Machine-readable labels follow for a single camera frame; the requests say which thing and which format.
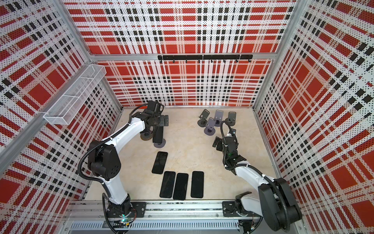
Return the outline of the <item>black phone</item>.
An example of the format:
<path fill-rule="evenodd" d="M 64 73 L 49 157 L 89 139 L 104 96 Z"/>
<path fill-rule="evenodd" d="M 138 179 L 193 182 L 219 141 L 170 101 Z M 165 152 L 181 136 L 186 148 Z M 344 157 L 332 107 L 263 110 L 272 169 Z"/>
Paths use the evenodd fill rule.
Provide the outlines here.
<path fill-rule="evenodd" d="M 163 175 L 162 185 L 159 196 L 161 198 L 171 199 L 174 190 L 176 172 L 166 171 Z"/>
<path fill-rule="evenodd" d="M 153 143 L 162 144 L 163 143 L 163 126 L 155 126 L 153 128 Z"/>
<path fill-rule="evenodd" d="M 191 197 L 202 199 L 204 197 L 204 172 L 193 171 L 191 179 Z"/>
<path fill-rule="evenodd" d="M 166 161 L 168 158 L 167 152 L 158 152 L 153 164 L 152 173 L 161 175 L 164 172 Z"/>
<path fill-rule="evenodd" d="M 189 175 L 186 173 L 178 173 L 176 176 L 173 199 L 174 200 L 185 200 L 187 194 Z"/>

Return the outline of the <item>grey phone stand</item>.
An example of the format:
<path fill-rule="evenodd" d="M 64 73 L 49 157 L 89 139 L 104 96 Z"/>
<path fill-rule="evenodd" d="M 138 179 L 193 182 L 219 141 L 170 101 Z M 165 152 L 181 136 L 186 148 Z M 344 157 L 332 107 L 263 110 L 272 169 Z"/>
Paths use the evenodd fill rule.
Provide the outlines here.
<path fill-rule="evenodd" d="M 153 133 L 152 132 L 144 132 L 140 134 L 140 137 L 143 141 L 148 141 L 153 138 Z"/>
<path fill-rule="evenodd" d="M 198 120 L 197 124 L 200 127 L 204 128 L 207 125 L 209 115 L 210 115 L 210 112 L 207 109 L 204 109 L 202 111 L 201 115 L 199 116 L 199 120 Z"/>
<path fill-rule="evenodd" d="M 234 126 L 236 124 L 236 112 L 229 112 L 228 117 L 225 119 L 225 121 L 230 125 Z"/>
<path fill-rule="evenodd" d="M 166 145 L 166 140 L 163 139 L 162 143 L 156 143 L 156 142 L 154 142 L 153 145 L 154 145 L 154 147 L 159 148 L 159 149 L 163 148 Z"/>
<path fill-rule="evenodd" d="M 207 124 L 205 126 L 205 129 L 204 129 L 204 133 L 208 136 L 213 136 L 215 135 L 215 122 L 216 120 L 213 119 L 213 118 L 209 118 L 208 121 L 207 121 Z"/>

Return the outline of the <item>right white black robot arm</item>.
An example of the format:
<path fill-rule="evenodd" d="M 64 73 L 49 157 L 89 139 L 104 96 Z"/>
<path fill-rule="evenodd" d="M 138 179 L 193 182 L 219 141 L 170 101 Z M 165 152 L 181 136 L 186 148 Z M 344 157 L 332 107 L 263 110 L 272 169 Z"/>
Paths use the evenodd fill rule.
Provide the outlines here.
<path fill-rule="evenodd" d="M 214 145 L 223 153 L 224 168 L 256 189 L 255 194 L 237 195 L 233 208 L 227 211 L 239 216 L 257 214 L 271 230 L 289 232 L 291 224 L 301 220 L 303 215 L 288 182 L 264 174 L 242 157 L 238 153 L 236 133 L 228 122 L 221 122 L 220 132 L 222 137 L 216 138 Z"/>

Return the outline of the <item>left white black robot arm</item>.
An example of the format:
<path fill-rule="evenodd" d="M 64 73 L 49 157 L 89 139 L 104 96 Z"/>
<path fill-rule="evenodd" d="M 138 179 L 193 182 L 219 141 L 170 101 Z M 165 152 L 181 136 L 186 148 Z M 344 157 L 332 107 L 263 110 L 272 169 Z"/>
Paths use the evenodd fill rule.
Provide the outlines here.
<path fill-rule="evenodd" d="M 152 140 L 155 147 L 164 147 L 164 127 L 168 126 L 168 116 L 163 115 L 164 105 L 158 101 L 142 104 L 144 110 L 134 108 L 128 122 L 119 130 L 101 141 L 90 143 L 89 150 L 80 159 L 78 174 L 81 178 L 99 182 L 104 190 L 108 207 L 104 214 L 108 217 L 135 216 L 130 195 L 125 191 L 120 179 L 121 161 L 119 153 L 135 136 Z"/>

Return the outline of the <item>black hook rail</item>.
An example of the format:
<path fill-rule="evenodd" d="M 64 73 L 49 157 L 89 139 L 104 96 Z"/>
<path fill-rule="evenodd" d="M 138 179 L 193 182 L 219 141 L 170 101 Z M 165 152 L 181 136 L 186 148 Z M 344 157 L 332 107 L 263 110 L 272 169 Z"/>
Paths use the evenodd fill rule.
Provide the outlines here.
<path fill-rule="evenodd" d="M 229 55 L 160 55 L 157 56 L 159 61 L 172 61 L 175 62 L 177 60 L 252 60 L 253 55 L 235 55 L 235 54 L 229 54 Z"/>

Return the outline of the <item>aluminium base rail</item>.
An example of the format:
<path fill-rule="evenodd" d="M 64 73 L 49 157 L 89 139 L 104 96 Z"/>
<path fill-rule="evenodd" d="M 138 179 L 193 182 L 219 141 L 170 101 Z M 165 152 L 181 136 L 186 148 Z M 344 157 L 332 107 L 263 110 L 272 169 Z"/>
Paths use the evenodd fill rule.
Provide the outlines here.
<path fill-rule="evenodd" d="M 102 202 L 73 202 L 65 214 L 60 234 L 272 234 L 256 213 L 239 214 L 232 200 L 136 200 L 137 216 L 104 217 Z"/>

